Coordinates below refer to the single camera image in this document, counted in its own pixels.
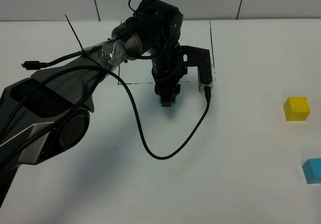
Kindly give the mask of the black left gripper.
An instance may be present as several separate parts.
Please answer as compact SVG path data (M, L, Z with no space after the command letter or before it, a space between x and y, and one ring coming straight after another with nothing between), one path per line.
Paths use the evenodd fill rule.
M179 43L165 49L162 55L152 59L152 76L155 81L154 91L160 97L162 107L171 107L181 91L181 85L174 85L181 77L178 71L177 48Z

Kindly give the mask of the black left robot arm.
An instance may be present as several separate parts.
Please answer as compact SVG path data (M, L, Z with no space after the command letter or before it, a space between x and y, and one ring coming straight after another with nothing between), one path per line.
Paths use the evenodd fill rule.
M37 165L81 141L94 90L121 63L150 59L154 79L170 85L182 22L177 7L142 0L108 40L49 63L26 61L33 74L1 95L1 199L21 165Z

